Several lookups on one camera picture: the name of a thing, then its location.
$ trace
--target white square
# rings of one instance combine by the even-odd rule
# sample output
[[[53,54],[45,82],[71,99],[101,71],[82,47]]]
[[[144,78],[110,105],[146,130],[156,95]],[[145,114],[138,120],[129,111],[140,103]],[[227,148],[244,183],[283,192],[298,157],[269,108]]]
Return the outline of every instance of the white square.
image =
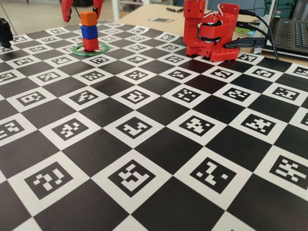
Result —
[[[137,118],[140,120],[140,122],[134,124],[137,128],[133,128],[131,125],[129,125],[127,122],[129,122],[132,118]],[[142,128],[147,128],[148,124],[150,128],[146,130],[145,132],[142,131]],[[123,125],[123,127],[127,130],[129,130],[128,133],[131,134],[131,136],[135,136],[132,138],[131,136],[125,134],[124,132],[117,129],[118,126]],[[156,121],[150,119],[149,117],[146,117],[145,115],[133,111],[122,118],[116,120],[115,122],[105,126],[103,129],[117,137],[119,140],[123,141],[127,145],[129,145],[132,148],[137,147],[139,144],[153,136],[155,133],[157,133],[159,130],[161,130],[164,126],[157,123]]]
[[[11,67],[16,69],[16,68],[19,68],[19,67],[35,64],[35,63],[38,63],[40,61],[41,60],[38,59],[37,57],[32,56],[32,55],[28,55],[28,56],[24,56],[24,57],[20,57],[20,58],[17,58],[17,59],[12,59],[12,60],[6,61],[6,63],[8,65],[10,65]]]
[[[167,52],[171,52],[171,53],[183,50],[185,48],[186,47],[184,47],[184,46],[181,46],[181,45],[178,45],[178,44],[173,44],[173,43],[164,43],[164,44],[156,47],[156,49],[160,49],[162,51],[167,51]]]
[[[163,97],[192,109],[210,95],[211,94],[202,90],[181,84],[164,94]]]
[[[30,108],[39,106],[43,103],[49,102],[56,99],[53,94],[45,90],[42,87],[34,88],[18,95],[14,95],[6,100],[14,107],[17,111],[23,112]]]
[[[78,61],[79,60],[77,58],[75,58],[71,55],[67,55],[67,54],[44,60],[44,62],[48,63],[49,65],[53,66],[54,68],[73,64],[73,63],[76,63]]]
[[[227,211],[221,216],[212,231],[256,231]]]
[[[0,120],[0,147],[36,130],[20,113]]]
[[[11,53],[13,51],[18,51],[20,50],[20,48],[12,45],[11,47],[9,48],[5,48],[5,47],[0,47],[0,54],[6,54],[6,53]]]
[[[69,124],[70,121],[75,121],[76,124],[74,123],[72,126],[71,124]],[[75,135],[74,131],[78,132],[79,127],[81,128],[86,127],[86,128],[81,133]],[[61,133],[68,139],[64,140],[63,138],[61,138],[59,136],[60,134],[57,134],[52,130],[53,128],[54,129],[62,128]],[[54,145],[56,145],[60,150],[63,150],[68,146],[71,146],[72,144],[98,131],[99,129],[101,129],[100,126],[98,126],[97,124],[95,124],[94,122],[92,122],[79,112],[75,112],[43,128],[40,128],[39,130],[41,133],[43,133],[44,136],[46,136],[51,142],[53,142]]]
[[[244,122],[249,116],[256,117],[256,121]],[[287,126],[287,123],[249,108],[245,108],[229,125],[267,143],[274,144]]]
[[[48,29],[46,30],[46,32],[51,35],[62,35],[62,34],[69,33],[70,31],[65,29],[64,27],[57,27],[57,28]]]
[[[125,46],[123,47],[123,49],[134,52],[134,53],[140,53],[140,52],[150,50],[152,49],[152,47],[145,45],[145,44],[141,44],[141,43],[135,43],[135,44],[130,44],[128,46]]]
[[[285,159],[286,162],[280,162],[279,158]],[[296,180],[302,178],[306,179],[308,175],[303,174],[302,172],[297,170],[298,166],[296,166],[295,164],[291,165],[291,163],[289,163],[290,161],[296,162],[304,167],[308,167],[307,159],[304,159],[279,147],[272,146],[261,161],[261,163],[255,169],[254,173],[268,180],[269,182],[272,182],[273,184],[276,184],[279,187],[282,187],[283,189],[292,192],[293,194],[308,201],[308,189],[304,189],[296,185]],[[275,170],[275,173],[277,173],[277,175],[271,173],[271,169]],[[291,176],[293,176],[294,180],[286,180],[286,177]]]
[[[107,34],[107,35],[115,35],[121,32],[124,32],[123,30],[120,29],[115,29],[115,28],[109,28],[109,29],[105,29],[105,30],[100,30],[100,32]]]
[[[20,80],[22,78],[25,78],[25,76],[15,69],[12,69],[10,71],[1,72],[0,73],[0,86],[6,83],[16,81],[16,80]]]
[[[159,75],[177,81],[179,83],[186,83],[200,74],[179,66],[175,66]]]
[[[245,71],[244,74],[275,82],[277,79],[280,78],[280,76],[283,75],[283,72],[255,65]]]
[[[272,83],[264,92],[263,95],[270,96],[277,100],[285,101],[297,106],[301,106],[308,97],[308,92],[291,88],[279,83]]]
[[[308,66],[292,64],[289,69],[285,71],[285,73],[302,78],[308,78]]]
[[[155,73],[144,70],[140,67],[134,67],[130,70],[127,70],[125,72],[122,72],[120,74],[117,74],[116,76],[130,82],[133,84],[140,84],[154,76],[156,76]]]
[[[133,33],[136,35],[141,35],[144,34],[145,32],[147,32],[149,30],[149,28],[144,27],[144,26],[135,26],[134,28],[127,30],[127,32],[129,33]]]
[[[22,42],[29,42],[32,41],[33,39],[30,38],[28,35],[16,35],[13,38],[13,41],[10,41],[12,45],[22,43]]]
[[[99,66],[112,63],[116,61],[116,59],[110,56],[104,55],[104,54],[100,54],[100,55],[96,55],[96,56],[93,56],[87,59],[83,59],[82,61],[94,67],[99,67]]]
[[[143,54],[133,54],[128,57],[120,59],[120,61],[123,61],[133,66],[140,66],[143,64],[147,64],[148,62],[153,61],[153,60],[154,60],[153,58],[150,58]]]
[[[45,45],[45,44],[41,44],[41,45],[36,45],[33,47],[27,47],[27,48],[23,48],[23,50],[29,54],[38,54],[38,53],[42,53],[42,52],[46,52],[46,51],[51,51],[53,50],[53,48]]]
[[[195,60],[198,60],[198,61],[200,61],[200,62],[203,62],[203,63],[207,63],[207,64],[214,65],[214,66],[217,66],[217,65],[223,63],[223,61],[212,62],[212,61],[209,60],[209,58],[204,57],[204,56],[201,56],[201,55],[199,55],[199,56],[197,56],[197,57],[194,57],[194,59],[195,59]]]
[[[103,71],[99,68],[93,68],[76,75],[73,75],[73,78],[78,79],[79,81],[83,82],[84,84],[91,85],[94,83],[98,83],[102,80],[108,79],[113,75]]]
[[[19,225],[17,228],[13,229],[13,231],[42,231],[42,230],[38,226],[34,218],[30,218],[21,225]]]
[[[72,179],[47,196],[39,199],[28,186],[25,179],[36,173],[39,173],[39,171],[52,165],[55,162],[57,162],[72,177]],[[31,216],[35,216],[45,208],[51,206],[53,203],[63,198],[65,195],[69,194],[72,190],[86,182],[88,179],[89,177],[79,167],[77,167],[73,161],[71,161],[62,152],[58,152],[37,163],[36,165],[33,165],[32,167],[9,178],[8,182],[18,195],[19,199],[23,202]]]
[[[257,65],[264,59],[264,56],[257,54],[239,53],[236,61],[240,61],[247,64]]]
[[[32,80],[33,82],[35,82],[36,84],[40,86],[44,86],[50,83],[54,83],[58,80],[67,78],[67,77],[69,77],[68,74],[55,68],[55,69],[41,72],[39,74],[29,76],[28,78]]]
[[[113,231],[148,231],[132,215],[129,215]]]
[[[190,175],[207,158],[236,173],[231,182],[223,189],[221,193],[218,193],[217,191],[211,189],[210,187]],[[209,165],[209,167],[210,168],[207,171],[209,176],[207,178],[213,176],[213,170],[217,168],[217,165],[215,163],[212,163],[212,166]],[[226,210],[232,203],[232,201],[235,199],[239,191],[242,189],[242,187],[246,184],[251,174],[252,172],[248,171],[247,169],[235,164],[234,162],[222,157],[221,155],[218,155],[217,153],[209,150],[208,148],[203,147],[183,167],[181,167],[174,174],[174,176],[195,191],[197,191],[198,193],[200,193],[205,198],[209,199],[222,209]],[[218,179],[219,176],[214,176],[214,178],[212,178],[212,180],[216,181],[216,183]]]
[[[163,41],[163,42],[174,42],[178,38],[179,38],[178,35],[171,34],[171,33],[168,33],[168,32],[164,32],[161,35],[155,37],[154,39],[159,40],[159,41]]]
[[[132,197],[128,196],[109,179],[109,176],[118,171],[131,160],[134,160],[143,168],[155,175],[151,181],[144,185],[144,187]],[[105,192],[107,192],[128,213],[131,214],[170,178],[171,174],[169,174],[167,171],[141,155],[139,152],[131,150],[124,156],[114,161],[111,165],[94,175],[92,180],[96,182]]]
[[[42,44],[48,44],[48,43],[52,43],[52,42],[58,42],[61,41],[62,38],[56,37],[56,36],[47,36],[44,38],[38,38],[36,39],[36,41],[42,43]]]
[[[300,107],[289,124],[308,131],[308,109]]]
[[[226,83],[232,82],[241,74],[241,72],[233,71],[221,66],[214,66],[202,73],[204,76],[211,77]]]
[[[103,36],[103,37],[99,37],[98,41],[108,44],[110,42],[119,41],[121,39],[122,38],[119,38],[119,37],[114,36],[114,35],[106,35],[106,36]]]
[[[133,36],[125,38],[125,40],[135,42],[135,43],[145,42],[150,39],[151,39],[150,37],[146,37],[144,35],[133,35]]]
[[[124,91],[121,91],[111,98],[125,104],[126,106],[137,110],[138,108],[148,104],[157,99],[159,95],[144,89],[138,85],[132,86]]]
[[[191,58],[188,58],[188,57],[183,56],[183,55],[171,53],[171,54],[164,55],[163,57],[160,57],[157,60],[162,61],[162,62],[167,63],[167,64],[174,65],[174,66],[178,66],[178,65],[181,65],[181,64],[191,60]]]
[[[70,97],[74,95],[78,95],[78,94],[79,94],[79,98],[76,100],[79,103],[70,99]],[[64,96],[59,97],[60,100],[62,100],[64,103],[66,103],[70,107],[74,108],[76,111],[80,111],[106,98],[108,98],[108,96],[106,96],[105,94],[101,93],[100,91],[90,86],[80,88],[76,91],[73,91]]]
[[[228,83],[213,95],[243,107],[248,107],[260,96],[260,93]]]
[[[180,125],[185,125],[185,122],[187,129],[180,127]],[[226,126],[226,124],[194,110],[189,110],[167,125],[168,128],[192,139],[195,142],[198,142],[203,146],[210,142]]]

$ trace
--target table surface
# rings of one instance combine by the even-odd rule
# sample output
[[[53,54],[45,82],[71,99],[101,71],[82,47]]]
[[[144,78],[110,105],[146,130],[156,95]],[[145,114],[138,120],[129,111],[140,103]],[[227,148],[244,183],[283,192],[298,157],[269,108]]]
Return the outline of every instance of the table surface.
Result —
[[[173,9],[180,9],[182,7],[179,6],[165,6],[160,4],[150,4],[150,5],[143,5],[132,13],[126,15],[125,17],[118,20],[119,23],[126,23],[130,25],[139,25],[139,26],[146,26],[152,29],[167,31],[176,35],[183,36],[184,33],[184,17],[183,13],[174,13],[171,11],[167,11],[166,7],[173,8]],[[170,23],[161,23],[161,22],[151,22],[148,19],[159,17],[165,19],[173,20]],[[253,21],[254,17],[248,15],[239,15],[239,20],[243,22],[251,22]],[[242,35],[234,33],[233,40],[237,38],[243,38]],[[243,49],[241,48],[241,52],[246,53],[253,53],[253,49]],[[268,51],[262,51],[262,55],[269,58],[275,58],[273,53]],[[287,61],[294,64],[300,64],[308,66],[308,59],[279,54],[279,58],[283,61]]]

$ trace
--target laptop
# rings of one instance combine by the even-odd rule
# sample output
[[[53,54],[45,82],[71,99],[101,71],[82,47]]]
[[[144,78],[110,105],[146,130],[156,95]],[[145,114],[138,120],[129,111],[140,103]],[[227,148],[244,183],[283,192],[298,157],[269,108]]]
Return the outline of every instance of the laptop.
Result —
[[[278,53],[308,58],[308,22],[277,17],[278,6],[273,0],[267,17]],[[269,41],[263,50],[273,51]]]

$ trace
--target black cable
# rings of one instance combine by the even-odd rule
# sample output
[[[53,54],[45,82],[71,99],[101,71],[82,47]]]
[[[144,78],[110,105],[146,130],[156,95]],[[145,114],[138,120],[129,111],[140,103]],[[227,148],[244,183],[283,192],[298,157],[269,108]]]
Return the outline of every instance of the black cable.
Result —
[[[263,20],[263,18],[261,18],[260,16],[256,15],[255,13],[251,12],[251,11],[247,11],[247,10],[242,10],[240,9],[240,12],[239,14],[245,14],[245,15],[250,15],[250,16],[253,16],[253,17],[256,17],[258,18],[261,22],[264,23],[264,25],[267,27],[268,29],[268,32],[269,32],[269,37],[271,38],[271,43],[273,45],[273,50],[274,50],[274,54],[275,54],[275,57],[277,60],[279,60],[279,57],[278,57],[278,52],[277,52],[277,48],[276,48],[276,45],[275,45],[275,41],[274,41],[274,37],[273,37],[273,33],[269,27],[269,25]]]

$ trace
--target green circular target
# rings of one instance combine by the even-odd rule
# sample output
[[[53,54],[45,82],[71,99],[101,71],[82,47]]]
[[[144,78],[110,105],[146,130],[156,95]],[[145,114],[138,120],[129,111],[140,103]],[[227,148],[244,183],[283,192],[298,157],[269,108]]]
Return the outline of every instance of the green circular target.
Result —
[[[103,54],[107,51],[109,51],[109,46],[107,46],[106,44],[99,42],[99,44],[104,47],[104,50],[101,51],[78,51],[79,48],[83,47],[83,44],[79,44],[78,46],[75,46],[73,48],[73,53],[76,55],[82,55],[82,56],[94,56],[94,55],[98,55],[98,54]]]

